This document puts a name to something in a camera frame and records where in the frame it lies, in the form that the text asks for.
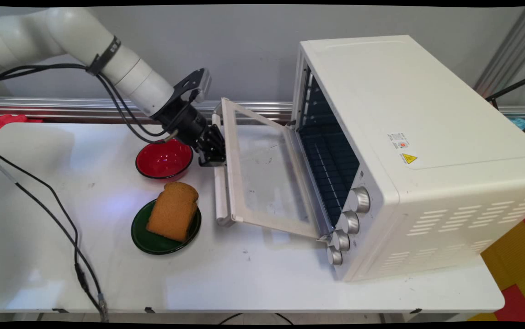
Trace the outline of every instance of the oven door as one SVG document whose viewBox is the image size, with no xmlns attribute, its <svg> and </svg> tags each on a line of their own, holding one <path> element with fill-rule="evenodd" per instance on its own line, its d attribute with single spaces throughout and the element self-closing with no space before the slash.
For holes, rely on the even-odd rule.
<svg viewBox="0 0 525 329">
<path fill-rule="evenodd" d="M 294 129 L 227 98 L 222 98 L 221 108 L 227 167 L 214 169 L 218 224 L 244 222 L 325 239 L 325 210 L 317 200 Z M 237 125 L 237 115 L 248 116 L 262 125 Z M 214 114 L 213 122 L 219 121 Z"/>
</svg>

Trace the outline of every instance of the oven knob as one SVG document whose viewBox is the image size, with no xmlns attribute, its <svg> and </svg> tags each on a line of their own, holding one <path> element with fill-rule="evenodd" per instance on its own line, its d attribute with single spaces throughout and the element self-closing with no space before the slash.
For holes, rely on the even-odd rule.
<svg viewBox="0 0 525 329">
<path fill-rule="evenodd" d="M 348 250 L 350 248 L 350 238 L 341 229 L 336 229 L 332 233 L 332 241 L 336 250 Z"/>
<path fill-rule="evenodd" d="M 336 250 L 334 246 L 329 246 L 327 248 L 327 261 L 332 265 L 341 265 L 342 253 Z"/>
<path fill-rule="evenodd" d="M 348 192 L 348 199 L 346 201 L 350 205 L 350 209 L 354 212 L 369 212 L 369 192 L 364 186 L 351 189 L 350 192 Z"/>
<path fill-rule="evenodd" d="M 357 234 L 360 231 L 358 216 L 354 211 L 344 211 L 337 222 L 344 233 Z"/>
</svg>

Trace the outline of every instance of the warning label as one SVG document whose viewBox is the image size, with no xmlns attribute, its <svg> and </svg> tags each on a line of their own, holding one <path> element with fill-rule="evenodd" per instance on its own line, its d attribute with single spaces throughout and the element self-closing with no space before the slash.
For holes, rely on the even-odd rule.
<svg viewBox="0 0 525 329">
<path fill-rule="evenodd" d="M 405 161 L 407 161 L 407 164 L 417 160 L 417 156 L 412 156 L 408 154 L 403 154 L 403 157 L 405 158 Z"/>
<path fill-rule="evenodd" d="M 387 134 L 388 140 L 394 146 L 399 158 L 405 165 L 417 169 L 422 166 L 421 160 L 419 159 L 417 149 L 414 144 L 409 142 L 405 133 L 389 133 Z"/>
</svg>

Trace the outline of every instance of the toaster oven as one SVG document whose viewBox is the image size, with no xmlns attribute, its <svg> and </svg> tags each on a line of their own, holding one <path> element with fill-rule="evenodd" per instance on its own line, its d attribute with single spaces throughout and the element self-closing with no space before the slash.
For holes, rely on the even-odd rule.
<svg viewBox="0 0 525 329">
<path fill-rule="evenodd" d="M 293 104 L 283 126 L 221 100 L 218 224 L 323 241 L 356 281 L 460 264 L 525 218 L 525 134 L 409 36 L 301 42 Z"/>
</svg>

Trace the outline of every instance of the robotic arm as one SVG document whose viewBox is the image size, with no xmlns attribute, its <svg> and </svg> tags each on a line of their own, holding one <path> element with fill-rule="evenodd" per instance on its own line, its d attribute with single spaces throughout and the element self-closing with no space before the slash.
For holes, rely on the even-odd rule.
<svg viewBox="0 0 525 329">
<path fill-rule="evenodd" d="M 144 114 L 168 127 L 168 133 L 177 129 L 177 139 L 199 154 L 200 166 L 225 162 L 219 128 L 208 126 L 206 119 L 181 99 L 189 91 L 195 101 L 204 100 L 211 82 L 206 69 L 198 69 L 171 86 L 133 50 L 121 45 L 86 8 L 50 8 L 0 17 L 0 71 L 65 53 L 104 73 Z"/>
</svg>

